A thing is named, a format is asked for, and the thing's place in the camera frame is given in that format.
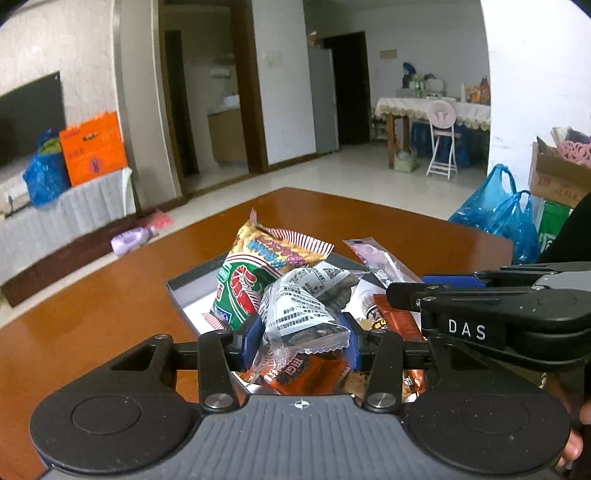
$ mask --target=green box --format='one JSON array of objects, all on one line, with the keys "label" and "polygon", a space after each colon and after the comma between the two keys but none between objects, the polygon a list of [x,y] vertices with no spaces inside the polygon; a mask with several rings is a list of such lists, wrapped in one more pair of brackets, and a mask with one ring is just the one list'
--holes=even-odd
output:
[{"label": "green box", "polygon": [[564,223],[569,218],[571,208],[546,200],[540,223],[540,245],[542,252],[556,239]]},{"label": "green box", "polygon": [[397,156],[394,159],[394,171],[399,171],[400,173],[412,173],[417,168],[417,157],[415,155],[411,155],[409,158],[400,158]]}]

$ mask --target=dining table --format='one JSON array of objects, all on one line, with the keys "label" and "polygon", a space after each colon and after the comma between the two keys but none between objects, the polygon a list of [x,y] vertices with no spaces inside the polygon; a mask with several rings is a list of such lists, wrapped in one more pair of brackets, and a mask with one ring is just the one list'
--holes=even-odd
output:
[{"label": "dining table", "polygon": [[[402,147],[401,150],[411,152],[410,122],[411,120],[427,120],[429,105],[438,98],[380,98],[375,108],[377,118],[386,119],[388,134],[388,165],[394,168],[397,144],[394,122],[402,119]],[[491,129],[491,106],[479,103],[457,102],[446,99],[456,111],[456,123],[466,125],[471,129],[488,131]]]},{"label": "dining table", "polygon": [[[196,339],[166,283],[228,252],[253,208],[263,225],[330,242],[352,260],[343,241],[373,237],[419,276],[511,263],[505,238],[341,196],[283,188],[224,210],[95,271],[0,329],[2,480],[43,474],[29,421],[45,397],[151,336]],[[197,372],[179,371],[176,389],[195,402],[197,382]]]}]

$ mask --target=blue bag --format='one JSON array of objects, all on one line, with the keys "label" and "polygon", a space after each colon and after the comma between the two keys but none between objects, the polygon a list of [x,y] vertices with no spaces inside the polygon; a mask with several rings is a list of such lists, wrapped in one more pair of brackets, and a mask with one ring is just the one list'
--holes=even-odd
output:
[{"label": "blue bag", "polygon": [[[503,174],[509,178],[510,192],[503,188]],[[500,205],[517,193],[515,179],[508,167],[498,164],[492,169],[482,187],[468,198],[449,221],[488,231]]]},{"label": "blue bag", "polygon": [[[528,195],[525,209],[521,210],[521,197]],[[534,225],[531,193],[528,190],[516,193],[496,209],[495,218],[486,230],[493,235],[513,241],[513,264],[536,263],[540,257],[540,241]]]},{"label": "blue bag", "polygon": [[[53,131],[43,133],[39,148],[55,135],[57,133]],[[36,207],[53,202],[72,186],[63,153],[35,154],[22,178],[27,184],[31,203]]]}]

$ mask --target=brown table surface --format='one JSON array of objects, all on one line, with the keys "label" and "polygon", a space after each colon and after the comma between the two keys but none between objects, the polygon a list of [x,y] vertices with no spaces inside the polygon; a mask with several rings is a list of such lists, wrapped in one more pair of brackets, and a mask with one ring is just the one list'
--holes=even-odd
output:
[{"label": "brown table surface", "polygon": [[[512,244],[403,210],[306,190],[281,189],[197,222],[93,273],[0,329],[0,477],[34,479],[43,469],[28,422],[48,394],[157,333],[194,339],[165,282],[227,251],[257,209],[261,223],[334,243],[373,236],[417,275],[508,265]],[[196,373],[177,389],[196,401]]]}]

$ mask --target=white table skirt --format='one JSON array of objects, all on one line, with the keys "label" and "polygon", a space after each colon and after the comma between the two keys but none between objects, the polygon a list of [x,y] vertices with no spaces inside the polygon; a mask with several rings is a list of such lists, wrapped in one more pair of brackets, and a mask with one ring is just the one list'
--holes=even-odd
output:
[{"label": "white table skirt", "polygon": [[44,207],[27,207],[0,222],[0,285],[39,260],[111,222],[135,213],[131,169],[64,192]]},{"label": "white table skirt", "polygon": [[[393,114],[410,118],[427,119],[427,108],[432,100],[426,98],[380,98],[376,116]],[[450,102],[456,111],[457,122],[468,128],[490,130],[491,107],[478,103]]]}]

